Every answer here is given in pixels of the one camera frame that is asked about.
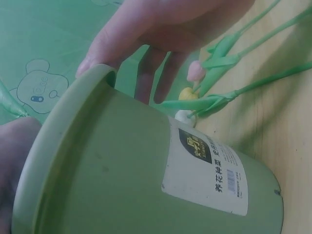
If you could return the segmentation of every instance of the table surface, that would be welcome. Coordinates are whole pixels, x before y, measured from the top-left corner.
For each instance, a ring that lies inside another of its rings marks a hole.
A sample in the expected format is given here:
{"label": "table surface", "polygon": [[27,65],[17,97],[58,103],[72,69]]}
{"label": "table surface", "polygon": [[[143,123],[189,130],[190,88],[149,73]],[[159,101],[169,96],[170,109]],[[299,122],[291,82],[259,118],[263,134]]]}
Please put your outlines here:
{"label": "table surface", "polygon": [[[237,53],[310,5],[282,0],[248,30],[229,54]],[[229,30],[238,30],[272,3],[256,1]],[[225,93],[312,60],[312,17],[248,54],[209,93]],[[207,57],[204,50],[201,59]],[[276,175],[284,197],[283,234],[312,233],[312,70],[242,95],[196,128],[264,162]]]}

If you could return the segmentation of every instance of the white label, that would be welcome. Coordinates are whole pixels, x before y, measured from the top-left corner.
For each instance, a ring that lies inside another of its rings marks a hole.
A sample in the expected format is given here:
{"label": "white label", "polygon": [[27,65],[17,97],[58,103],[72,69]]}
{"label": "white label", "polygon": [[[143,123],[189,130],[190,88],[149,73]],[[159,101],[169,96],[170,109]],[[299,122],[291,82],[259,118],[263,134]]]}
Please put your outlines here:
{"label": "white label", "polygon": [[234,150],[169,118],[171,142],[161,189],[169,195],[245,216],[248,187]]}

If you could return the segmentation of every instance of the finger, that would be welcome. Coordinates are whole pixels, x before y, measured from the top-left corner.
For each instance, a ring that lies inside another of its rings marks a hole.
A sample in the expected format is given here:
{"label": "finger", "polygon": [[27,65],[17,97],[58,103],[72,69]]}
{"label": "finger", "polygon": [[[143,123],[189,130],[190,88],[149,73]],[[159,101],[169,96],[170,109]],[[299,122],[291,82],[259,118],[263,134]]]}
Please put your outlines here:
{"label": "finger", "polygon": [[96,64],[114,63],[132,51],[137,38],[153,24],[153,2],[126,0],[95,37],[77,76]]}
{"label": "finger", "polygon": [[170,91],[177,73],[179,72],[180,67],[183,65],[188,55],[188,53],[171,52],[157,84],[154,95],[155,103],[161,103],[164,101]]}
{"label": "finger", "polygon": [[138,66],[135,99],[149,104],[155,71],[166,55],[165,51],[149,47]]}

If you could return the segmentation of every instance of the green plastic stem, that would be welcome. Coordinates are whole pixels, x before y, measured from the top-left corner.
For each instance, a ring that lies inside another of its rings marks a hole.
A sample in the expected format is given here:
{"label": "green plastic stem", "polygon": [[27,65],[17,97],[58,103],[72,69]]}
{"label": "green plastic stem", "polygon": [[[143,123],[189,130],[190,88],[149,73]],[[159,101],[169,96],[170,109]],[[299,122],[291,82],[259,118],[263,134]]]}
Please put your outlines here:
{"label": "green plastic stem", "polygon": [[[299,66],[295,66],[291,69],[288,69],[286,71],[283,71],[281,73],[277,73],[275,75],[272,75],[272,76],[269,76],[269,77],[266,77],[264,79],[261,79],[259,81],[256,81],[250,85],[247,85],[245,86],[244,88],[241,88],[239,90],[234,90],[232,92],[229,92],[229,93],[226,93],[226,94],[220,94],[219,96],[223,96],[224,99],[222,100],[223,104],[227,101],[227,102],[231,102],[233,101],[236,97],[238,97],[239,95],[243,94],[243,93],[246,93],[246,92],[249,92],[253,89],[256,89],[258,87],[261,87],[261,86],[264,86],[264,85],[267,85],[269,83],[272,83],[274,81],[277,81],[279,79],[282,79],[282,78],[285,78],[285,77],[289,77],[289,76],[292,76],[292,75],[295,75],[295,74],[298,74],[298,73],[301,73],[301,72],[304,72],[304,71],[307,71],[309,69],[312,68],[312,61],[310,62],[307,62],[303,65],[299,65]],[[210,98],[212,95],[210,96],[207,96],[205,98],[202,99],[205,100],[205,99],[208,99]],[[207,107],[207,109],[200,109],[200,110],[196,110],[196,111],[193,111],[191,114],[189,114],[187,117],[188,118],[191,118],[192,116],[194,115],[200,115],[201,113],[204,113],[206,112],[207,110],[212,110],[213,108],[216,108],[218,107],[218,102],[215,102],[214,104],[212,104],[211,106]]]}
{"label": "green plastic stem", "polygon": [[242,27],[238,33],[243,34],[248,29],[250,29],[254,24],[256,24],[259,20],[261,20],[267,13],[269,13],[278,3],[280,0],[275,0],[266,10],[261,12],[258,16],[252,19],[249,23],[247,23],[244,27]]}
{"label": "green plastic stem", "polygon": [[29,116],[26,110],[12,97],[12,95],[6,89],[1,80],[0,80],[0,105],[2,105],[7,112],[15,115],[16,117]]}
{"label": "green plastic stem", "polygon": [[279,79],[282,79],[282,78],[285,78],[285,77],[292,76],[292,75],[297,74],[297,73],[304,72],[304,71],[309,70],[311,68],[312,68],[312,61],[307,62],[307,63],[305,63],[303,65],[299,65],[299,66],[293,67],[293,68],[288,69],[286,71],[283,71],[281,73],[269,76],[269,77],[264,78],[262,80],[258,80],[256,82],[250,84],[250,85],[245,86],[242,89],[236,90],[236,92],[238,93],[238,95],[241,95],[243,93],[249,92],[249,91],[251,91],[251,90],[253,90],[255,88],[258,88],[260,86],[272,83],[272,82],[274,82],[276,80],[279,80]]}
{"label": "green plastic stem", "polygon": [[239,56],[243,57],[243,56],[247,55],[252,50],[256,49],[258,46],[260,46],[261,44],[263,44],[264,42],[266,42],[267,40],[269,40],[270,38],[272,38],[273,36],[275,36],[279,32],[285,30],[286,28],[288,28],[290,26],[293,26],[294,24],[298,23],[301,19],[303,19],[304,17],[306,17],[307,15],[309,15],[311,13],[312,13],[312,6],[309,7],[308,9],[306,9],[305,11],[303,11],[302,13],[300,13],[299,15],[295,16],[291,20],[287,21],[286,23],[283,23],[279,27],[275,28],[273,31],[271,31],[270,33],[265,35],[260,40],[256,41],[254,44],[252,44],[248,48],[244,49],[242,52],[238,53]]}
{"label": "green plastic stem", "polygon": [[[272,30],[270,33],[265,35],[260,40],[256,41],[254,44],[249,46],[248,48],[244,49],[242,52],[238,53],[237,56],[242,58],[245,55],[247,55],[252,50],[256,49],[258,46],[278,34],[279,32],[285,30],[286,28],[293,26],[294,24],[298,23],[301,19],[306,17],[307,15],[312,13],[312,6],[307,8],[305,11],[300,13],[299,15],[295,16],[291,20],[285,22],[284,24],[280,25],[276,29]],[[223,67],[216,67],[214,69],[211,69],[203,79],[203,81],[195,88],[195,91],[197,91],[200,88],[199,96],[202,97],[207,93],[212,86],[223,76],[225,75],[230,69],[232,69],[236,64],[233,65],[227,65]]]}

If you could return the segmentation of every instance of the fingernail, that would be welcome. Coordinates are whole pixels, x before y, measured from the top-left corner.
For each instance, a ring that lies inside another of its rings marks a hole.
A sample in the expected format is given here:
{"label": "fingernail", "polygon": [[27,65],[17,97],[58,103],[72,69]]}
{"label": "fingernail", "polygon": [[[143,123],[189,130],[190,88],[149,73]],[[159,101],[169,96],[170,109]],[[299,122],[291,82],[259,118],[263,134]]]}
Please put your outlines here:
{"label": "fingernail", "polygon": [[154,102],[156,104],[161,104],[163,102],[163,96],[158,94],[158,93],[155,93],[155,95],[154,95]]}
{"label": "fingernail", "polygon": [[89,58],[85,58],[81,64],[79,65],[77,72],[76,72],[76,78],[79,78],[84,72],[89,70],[90,68],[94,67],[97,63],[94,60],[91,60]]}
{"label": "fingernail", "polygon": [[89,67],[88,61],[86,61],[86,59],[84,59],[77,69],[76,78],[80,77],[82,73],[84,73],[86,70],[88,70],[88,67]]}

